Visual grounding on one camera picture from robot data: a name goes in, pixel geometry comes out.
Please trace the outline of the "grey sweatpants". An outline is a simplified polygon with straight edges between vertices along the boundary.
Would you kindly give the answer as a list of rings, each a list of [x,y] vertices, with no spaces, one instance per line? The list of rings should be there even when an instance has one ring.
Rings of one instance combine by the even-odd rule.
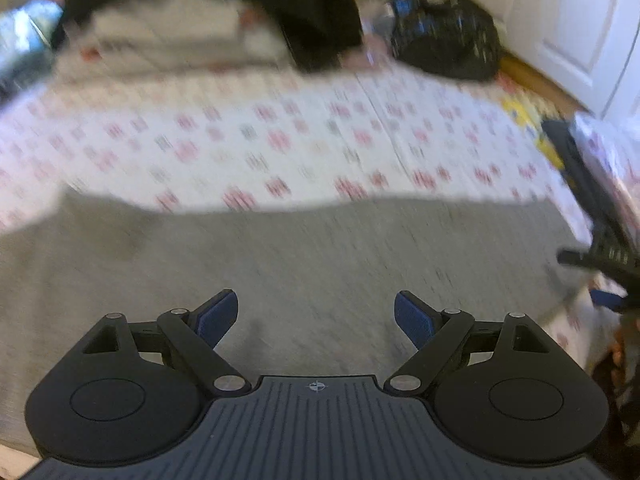
[[[230,288],[239,321],[219,351],[249,378],[385,377],[409,354],[398,292],[480,320],[543,321],[587,281],[556,261],[574,241],[549,202],[160,214],[68,193],[1,239],[1,440],[34,450],[29,393],[104,314],[149,321]]]

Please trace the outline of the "dark green clothing bundle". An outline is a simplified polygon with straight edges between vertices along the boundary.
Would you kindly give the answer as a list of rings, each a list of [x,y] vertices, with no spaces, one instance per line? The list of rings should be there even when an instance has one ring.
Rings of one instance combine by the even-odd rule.
[[[49,0],[32,0],[1,13],[2,107],[50,73],[50,39],[61,15],[60,6]]]

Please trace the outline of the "white floral bed sheet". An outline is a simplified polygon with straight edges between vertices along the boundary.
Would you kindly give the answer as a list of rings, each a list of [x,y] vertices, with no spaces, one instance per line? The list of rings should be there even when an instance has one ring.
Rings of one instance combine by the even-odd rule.
[[[548,200],[585,240],[586,215],[508,96],[400,65],[52,82],[2,110],[1,227],[43,216],[64,188],[172,214],[411,195]]]

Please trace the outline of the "white cabinet door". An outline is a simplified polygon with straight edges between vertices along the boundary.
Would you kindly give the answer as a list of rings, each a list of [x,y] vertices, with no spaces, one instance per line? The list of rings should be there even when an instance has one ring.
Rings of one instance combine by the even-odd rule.
[[[503,47],[603,115],[636,42],[639,0],[475,0]]]

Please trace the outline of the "black plastic bag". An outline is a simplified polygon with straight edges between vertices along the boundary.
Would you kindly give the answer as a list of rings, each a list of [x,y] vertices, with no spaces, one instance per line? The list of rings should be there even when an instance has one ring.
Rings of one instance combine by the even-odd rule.
[[[494,18],[473,0],[392,0],[395,60],[439,77],[488,81],[502,47]]]

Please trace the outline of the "folded white grey blanket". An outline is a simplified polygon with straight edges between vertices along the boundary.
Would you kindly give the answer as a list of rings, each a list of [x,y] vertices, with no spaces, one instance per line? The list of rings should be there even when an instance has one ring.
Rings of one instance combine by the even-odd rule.
[[[116,0],[64,32],[54,74],[66,82],[292,64],[278,23],[248,0]]]

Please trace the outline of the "clear bag with pink cloth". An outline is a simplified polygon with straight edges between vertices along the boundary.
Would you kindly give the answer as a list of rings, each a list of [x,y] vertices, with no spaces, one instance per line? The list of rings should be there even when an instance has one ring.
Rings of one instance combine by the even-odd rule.
[[[396,16],[388,2],[370,0],[359,7],[362,45],[350,50],[343,65],[350,70],[377,70],[392,62]]]

